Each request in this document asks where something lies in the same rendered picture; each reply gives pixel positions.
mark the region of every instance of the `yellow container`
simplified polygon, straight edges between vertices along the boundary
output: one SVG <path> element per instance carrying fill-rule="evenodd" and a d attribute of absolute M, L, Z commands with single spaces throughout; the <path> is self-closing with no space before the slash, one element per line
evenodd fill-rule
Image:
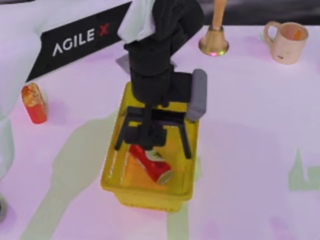
<path fill-rule="evenodd" d="M 199 122 L 185 121 L 192 159 L 185 158 L 178 128 L 166 127 L 166 145 L 156 150 L 171 165 L 173 176 L 166 184 L 157 185 L 129 154 L 128 144 L 122 142 L 119 151 L 114 149 L 128 106 L 144 106 L 133 97 L 130 82 L 125 86 L 103 167 L 101 187 L 113 192 L 118 201 L 126 206 L 177 212 L 193 195 Z M 171 103 L 167 109 L 185 112 L 187 105 Z"/>

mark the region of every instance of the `table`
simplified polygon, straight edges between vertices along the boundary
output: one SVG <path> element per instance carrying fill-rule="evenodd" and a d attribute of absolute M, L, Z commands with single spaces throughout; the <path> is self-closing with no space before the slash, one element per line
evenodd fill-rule
<path fill-rule="evenodd" d="M 310 31 L 300 61 L 281 65 L 262 26 L 226 26 L 229 52 L 203 55 L 204 27 L 172 60 L 208 74 L 193 198 L 178 213 L 120 205 L 100 188 L 115 112 L 129 76 L 121 43 L 37 80 L 49 119 L 33 125 L 19 101 L 16 148 L 0 182 L 9 203 L 0 239 L 320 239 L 320 42 Z"/>

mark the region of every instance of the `red letter x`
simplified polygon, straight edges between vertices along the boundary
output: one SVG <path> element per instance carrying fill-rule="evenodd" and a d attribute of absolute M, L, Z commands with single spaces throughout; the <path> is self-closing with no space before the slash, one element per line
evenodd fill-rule
<path fill-rule="evenodd" d="M 100 26 L 100 32 L 99 32 L 100 37 L 108 34 L 108 29 L 107 29 L 108 27 L 109 27 L 109 23 L 106 23 L 105 25 Z"/>

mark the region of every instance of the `mug handle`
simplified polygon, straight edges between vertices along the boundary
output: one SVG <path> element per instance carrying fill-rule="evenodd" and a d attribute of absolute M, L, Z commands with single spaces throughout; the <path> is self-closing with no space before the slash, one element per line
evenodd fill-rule
<path fill-rule="evenodd" d="M 271 47 L 272 43 L 274 42 L 269 36 L 269 28 L 275 27 L 276 29 L 279 29 L 280 25 L 281 24 L 277 21 L 270 21 L 264 26 L 263 37 L 265 42 L 269 45 L 269 47 Z"/>

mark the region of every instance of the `dark background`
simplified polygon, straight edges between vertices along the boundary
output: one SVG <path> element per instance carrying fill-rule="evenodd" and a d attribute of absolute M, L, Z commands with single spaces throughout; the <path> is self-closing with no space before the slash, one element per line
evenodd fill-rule
<path fill-rule="evenodd" d="M 213 0 L 198 0 L 211 24 Z M 320 25 L 320 0 L 227 0 L 224 25 L 265 25 L 269 21 Z"/>

